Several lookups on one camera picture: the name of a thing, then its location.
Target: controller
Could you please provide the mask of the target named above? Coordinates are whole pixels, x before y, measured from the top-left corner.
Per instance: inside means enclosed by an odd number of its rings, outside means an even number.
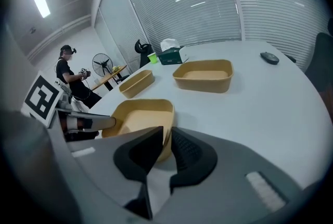
[[[85,68],[81,68],[79,73],[81,73],[81,74],[87,73],[87,77],[90,77],[90,75],[92,74],[89,70],[87,70]]]

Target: cardboard box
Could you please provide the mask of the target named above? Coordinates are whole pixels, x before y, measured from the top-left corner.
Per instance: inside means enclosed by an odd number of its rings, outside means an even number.
[[[187,59],[188,56],[185,53],[186,47],[181,47],[181,48],[175,48],[172,47],[161,54],[159,54],[158,58],[161,61],[162,65],[173,65],[173,64],[182,64],[184,63]]]
[[[163,149],[158,162],[171,155],[171,128],[175,117],[173,104],[165,99],[123,101],[113,112],[116,125],[102,130],[102,137],[117,136],[150,127],[163,126]]]
[[[224,93],[229,89],[233,75],[233,64],[220,59],[186,62],[176,69],[173,78],[181,89]]]
[[[119,86],[119,91],[130,99],[151,85],[155,78],[151,70],[143,70],[130,77]]]

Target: white wall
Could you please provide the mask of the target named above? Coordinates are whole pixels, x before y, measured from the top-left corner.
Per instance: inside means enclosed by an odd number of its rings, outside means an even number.
[[[52,46],[52,48],[46,54],[43,52],[43,56],[40,56],[38,63],[35,64],[36,69],[43,71],[46,77],[54,82],[56,78],[55,66],[59,58],[60,48],[65,44],[68,44],[77,50],[77,53],[73,54],[73,60],[68,61],[70,69],[75,74],[79,73],[81,68],[90,70],[92,75],[87,78],[87,81],[83,82],[87,87],[92,88],[94,85],[96,85],[94,80],[102,78],[95,73],[92,67],[92,59],[96,54],[99,53],[108,55],[102,46],[95,29],[92,27],[86,28],[70,36],[69,38],[64,39],[60,43],[57,43],[56,45]],[[110,80],[109,82],[112,86],[117,86],[114,81]],[[103,97],[108,93],[108,89],[102,85],[94,92]]]
[[[37,70],[30,64],[6,26],[1,34],[0,107],[20,111]]]

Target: black pad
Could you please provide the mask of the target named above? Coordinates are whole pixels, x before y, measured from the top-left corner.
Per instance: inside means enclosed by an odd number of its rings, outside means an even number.
[[[199,184],[214,170],[217,163],[213,147],[179,128],[172,128],[171,150],[178,171],[170,179],[171,193],[175,187]]]
[[[113,155],[114,164],[129,180],[147,183],[147,174],[163,148],[163,127],[157,127],[121,145]]]
[[[141,44],[140,40],[137,40],[137,42],[135,43],[134,49],[138,54],[142,54],[142,53],[148,54],[149,47],[151,47],[151,44],[149,44],[149,43]]]

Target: green cup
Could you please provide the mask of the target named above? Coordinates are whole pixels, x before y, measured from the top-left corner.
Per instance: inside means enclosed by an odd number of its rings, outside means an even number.
[[[148,58],[150,59],[150,62],[152,62],[153,64],[157,63],[156,53],[152,53],[152,54],[148,55]]]

